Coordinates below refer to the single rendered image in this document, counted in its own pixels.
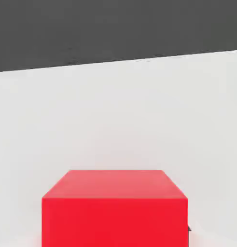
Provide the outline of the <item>small red cube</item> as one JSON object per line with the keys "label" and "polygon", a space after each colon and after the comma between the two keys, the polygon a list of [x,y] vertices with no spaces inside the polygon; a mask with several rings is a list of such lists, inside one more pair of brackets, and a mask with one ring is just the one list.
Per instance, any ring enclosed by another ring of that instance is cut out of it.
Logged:
{"label": "small red cube", "polygon": [[42,197],[42,247],[188,247],[188,199],[161,170],[71,170]]}

